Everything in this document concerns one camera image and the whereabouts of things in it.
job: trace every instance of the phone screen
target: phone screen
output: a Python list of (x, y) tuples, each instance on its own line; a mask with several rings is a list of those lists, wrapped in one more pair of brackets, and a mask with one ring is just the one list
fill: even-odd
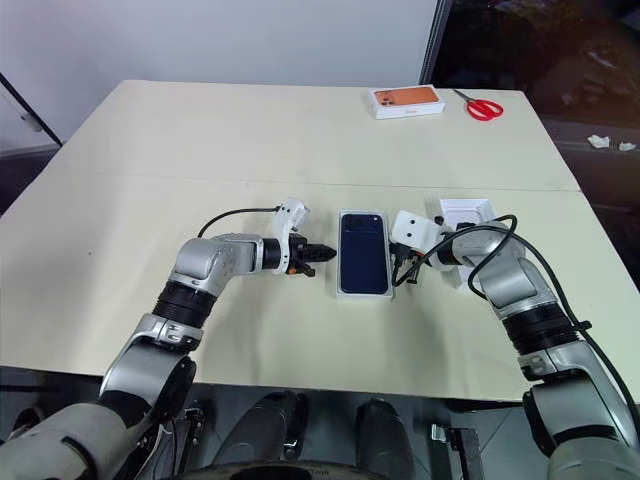
[(345, 293), (383, 294), (388, 288), (382, 217), (343, 215), (340, 221), (340, 289)]

